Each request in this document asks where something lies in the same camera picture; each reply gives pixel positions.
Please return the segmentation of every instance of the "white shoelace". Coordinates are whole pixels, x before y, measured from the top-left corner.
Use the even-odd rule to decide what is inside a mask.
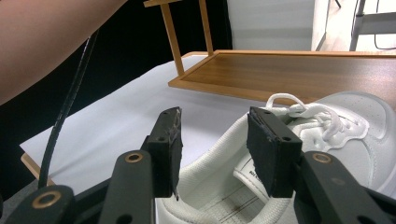
[[[338,132],[343,132],[344,128],[349,128],[348,123],[344,123],[340,120],[339,115],[329,107],[325,105],[305,105],[300,99],[294,95],[288,93],[277,93],[272,95],[266,104],[267,108],[272,108],[275,99],[286,98],[295,101],[297,105],[292,105],[290,108],[286,108],[286,113],[292,118],[314,118],[318,121],[320,125],[324,128],[324,122],[321,117],[326,118],[329,116],[323,116],[322,113],[330,115],[330,125],[327,127],[326,131],[323,133],[323,141],[329,141]]]

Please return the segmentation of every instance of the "shoe label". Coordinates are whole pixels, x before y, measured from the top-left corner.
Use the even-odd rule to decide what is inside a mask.
[[[254,162],[247,154],[234,168],[233,176],[244,183],[264,203],[268,202],[268,194],[255,172]]]

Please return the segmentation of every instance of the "wooden tray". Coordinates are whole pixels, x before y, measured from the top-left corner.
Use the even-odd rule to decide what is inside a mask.
[[[218,50],[169,86],[259,101],[287,92],[305,103],[339,91],[365,91],[396,109],[396,55]]]

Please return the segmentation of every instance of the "white sneaker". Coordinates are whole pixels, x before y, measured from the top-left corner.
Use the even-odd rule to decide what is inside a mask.
[[[273,107],[276,98],[298,104]],[[396,193],[396,115],[381,99],[340,92],[304,105],[275,94],[265,109],[296,118],[288,127],[303,140],[303,151],[333,154],[358,182],[388,196]],[[269,198],[248,154],[243,116],[194,163],[180,170],[176,198],[157,200],[160,223],[297,223],[290,199]]]

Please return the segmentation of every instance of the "skin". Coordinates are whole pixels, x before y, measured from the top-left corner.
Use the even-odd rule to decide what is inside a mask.
[[[70,56],[126,0],[0,0],[0,105]]]

